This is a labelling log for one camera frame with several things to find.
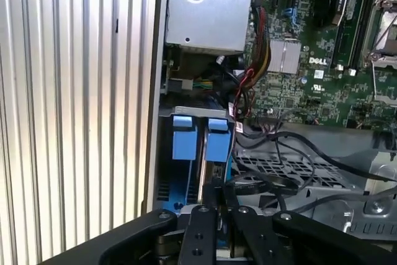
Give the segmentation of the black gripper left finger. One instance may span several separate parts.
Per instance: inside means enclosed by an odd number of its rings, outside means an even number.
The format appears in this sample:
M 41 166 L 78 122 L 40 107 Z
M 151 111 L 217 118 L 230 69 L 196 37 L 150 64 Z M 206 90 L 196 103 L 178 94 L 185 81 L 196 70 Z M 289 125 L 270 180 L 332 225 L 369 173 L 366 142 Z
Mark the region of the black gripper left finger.
M 48 260 L 45 264 L 215 264 L 216 190 L 180 216 L 157 209 Z

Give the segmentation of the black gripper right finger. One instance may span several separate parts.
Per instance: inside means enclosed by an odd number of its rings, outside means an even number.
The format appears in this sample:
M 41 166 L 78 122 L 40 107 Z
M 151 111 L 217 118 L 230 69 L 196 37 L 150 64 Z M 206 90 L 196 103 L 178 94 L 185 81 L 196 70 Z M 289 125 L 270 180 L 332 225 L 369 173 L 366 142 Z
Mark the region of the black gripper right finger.
M 256 264 L 396 264 L 396 254 L 292 211 L 273 216 L 240 205 L 223 186 L 235 229 Z

